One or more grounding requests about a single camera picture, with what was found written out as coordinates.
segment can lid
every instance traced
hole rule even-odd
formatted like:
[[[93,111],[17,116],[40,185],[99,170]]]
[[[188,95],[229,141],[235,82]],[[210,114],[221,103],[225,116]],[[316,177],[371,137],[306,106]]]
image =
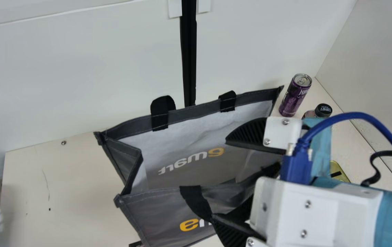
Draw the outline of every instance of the can lid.
[[[312,78],[306,74],[296,74],[293,77],[293,81],[298,84],[298,86],[310,86],[312,84]]]
[[[329,117],[333,112],[333,109],[331,106],[327,105],[327,104],[319,104],[316,108],[315,108],[315,115],[317,117]]]

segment scratch mark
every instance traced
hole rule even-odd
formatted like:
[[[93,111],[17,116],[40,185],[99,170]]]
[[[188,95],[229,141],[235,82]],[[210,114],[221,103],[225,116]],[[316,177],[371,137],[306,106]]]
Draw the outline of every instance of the scratch mark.
[[[45,182],[47,183],[47,190],[48,190],[48,201],[50,201],[50,187],[48,186],[48,180],[47,180],[47,175],[45,175],[44,170],[42,169],[42,173],[44,174],[45,177]]]

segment black bottle cap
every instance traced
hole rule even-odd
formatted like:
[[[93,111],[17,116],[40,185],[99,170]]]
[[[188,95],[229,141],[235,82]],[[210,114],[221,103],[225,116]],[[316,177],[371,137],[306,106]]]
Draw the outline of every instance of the black bottle cap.
[[[331,106],[327,104],[319,104],[315,108],[315,115],[316,117],[329,117],[333,112],[333,109]]]

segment blue cable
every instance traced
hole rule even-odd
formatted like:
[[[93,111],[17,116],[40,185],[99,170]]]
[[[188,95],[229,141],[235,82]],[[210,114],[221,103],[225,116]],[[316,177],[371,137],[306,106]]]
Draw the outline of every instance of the blue cable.
[[[312,127],[303,137],[298,139],[293,152],[287,152],[286,155],[283,156],[280,171],[281,180],[298,184],[309,184],[312,170],[312,159],[308,153],[310,141],[316,134],[323,131],[325,128],[328,128],[337,122],[350,119],[363,119],[371,123],[392,144],[392,133],[373,116],[364,113],[346,113],[329,117]]]
[[[369,114],[360,113],[360,112],[352,112],[352,113],[338,114],[336,116],[329,117],[328,119],[315,125],[306,134],[304,134],[303,137],[298,139],[298,143],[296,144],[294,153],[306,152],[309,147],[310,141],[312,140],[312,138],[316,134],[323,131],[325,128],[330,127],[331,125],[334,125],[337,122],[350,120],[350,119],[363,119],[363,120],[371,123],[392,144],[392,133],[387,129],[387,127],[385,127],[381,122],[379,122],[379,120],[377,120],[375,117],[373,117]]]

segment black vertical pole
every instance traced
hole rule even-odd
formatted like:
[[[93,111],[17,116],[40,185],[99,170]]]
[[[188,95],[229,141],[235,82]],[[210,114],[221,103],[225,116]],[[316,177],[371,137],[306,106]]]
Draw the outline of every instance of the black vertical pole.
[[[180,50],[185,107],[195,105],[196,102],[196,39],[196,0],[182,0]]]

